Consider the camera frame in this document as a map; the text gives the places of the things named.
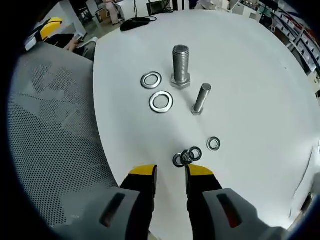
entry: bolt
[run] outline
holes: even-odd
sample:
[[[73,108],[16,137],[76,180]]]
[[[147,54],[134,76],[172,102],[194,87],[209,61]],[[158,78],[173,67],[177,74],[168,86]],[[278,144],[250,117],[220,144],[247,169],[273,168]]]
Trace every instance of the bolt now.
[[[173,74],[171,75],[171,85],[178,89],[190,86],[191,79],[188,73],[189,48],[184,45],[176,45],[172,50]]]
[[[211,85],[209,83],[202,84],[198,98],[196,99],[195,105],[193,106],[191,112],[193,115],[200,115],[204,110],[204,104],[207,96],[211,91]]]

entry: office floor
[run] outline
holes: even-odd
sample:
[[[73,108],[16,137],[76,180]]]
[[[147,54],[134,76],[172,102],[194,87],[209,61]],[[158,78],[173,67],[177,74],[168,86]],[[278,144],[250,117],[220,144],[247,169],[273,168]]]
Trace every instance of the office floor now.
[[[100,26],[94,21],[91,21],[85,26],[85,30],[88,33],[87,36],[84,38],[84,42],[92,39],[93,37],[97,37],[98,39],[102,38],[104,35],[111,33],[112,31],[120,28],[121,23],[116,25],[112,25],[110,21],[104,21],[100,23]]]

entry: white round table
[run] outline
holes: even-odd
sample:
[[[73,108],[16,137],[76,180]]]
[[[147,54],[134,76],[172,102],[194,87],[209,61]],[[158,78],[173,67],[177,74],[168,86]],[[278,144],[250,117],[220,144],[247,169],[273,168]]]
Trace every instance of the white round table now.
[[[157,164],[150,231],[162,240],[191,240],[185,170],[172,158],[197,146],[203,153],[197,165],[253,204],[265,223],[288,228],[310,189],[311,180],[300,183],[320,136],[319,107],[301,66],[252,19],[205,10],[156,17],[147,26],[117,29],[96,46],[94,108],[116,181],[133,167]],[[179,44],[190,49],[191,86],[184,90],[170,85]],[[162,83],[144,89],[141,77],[151,71]],[[203,83],[212,90],[202,115],[193,116]],[[158,91],[173,96],[167,113],[149,107]],[[216,152],[206,147],[213,136],[221,141]]]

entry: gray mesh chair back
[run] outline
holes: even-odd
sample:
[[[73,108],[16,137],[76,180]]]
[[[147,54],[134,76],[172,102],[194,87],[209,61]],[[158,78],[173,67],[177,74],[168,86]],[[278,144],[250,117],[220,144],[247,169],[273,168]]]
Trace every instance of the gray mesh chair back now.
[[[8,139],[29,199],[55,229],[116,186],[99,137],[93,62],[38,43],[18,60],[8,101]]]

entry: person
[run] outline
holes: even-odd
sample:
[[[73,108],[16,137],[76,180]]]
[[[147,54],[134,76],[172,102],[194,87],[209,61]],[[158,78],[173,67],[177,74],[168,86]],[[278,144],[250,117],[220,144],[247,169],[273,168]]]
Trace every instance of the person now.
[[[118,11],[115,6],[114,0],[103,0],[105,3],[105,8],[109,11],[110,13],[110,18],[111,22],[113,25],[116,25],[119,23],[119,18],[118,18]]]
[[[73,34],[56,34],[45,40],[46,43],[73,52],[77,55],[83,56],[91,61],[95,57],[96,43],[90,42],[84,47],[79,47],[79,41]]]

